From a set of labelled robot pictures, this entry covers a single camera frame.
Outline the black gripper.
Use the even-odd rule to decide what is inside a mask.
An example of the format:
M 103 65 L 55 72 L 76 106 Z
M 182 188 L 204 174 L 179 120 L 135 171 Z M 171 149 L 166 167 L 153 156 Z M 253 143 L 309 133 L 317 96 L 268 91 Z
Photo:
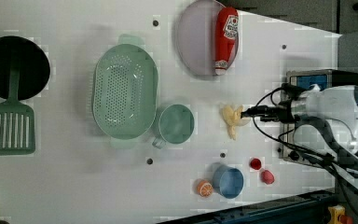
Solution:
M 241 113 L 241 118 L 260 117 L 262 121 L 295 122 L 291 113 L 289 101 L 280 102 L 275 106 L 257 105 L 249 109 L 248 113 Z

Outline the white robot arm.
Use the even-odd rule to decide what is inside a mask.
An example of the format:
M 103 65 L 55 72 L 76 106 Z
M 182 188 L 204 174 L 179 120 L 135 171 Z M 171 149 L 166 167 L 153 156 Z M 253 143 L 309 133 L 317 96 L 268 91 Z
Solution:
M 279 103 L 256 104 L 240 117 L 293 124 L 292 141 L 275 140 L 358 192 L 358 86 L 323 90 L 284 83 L 277 90 L 284 92 Z

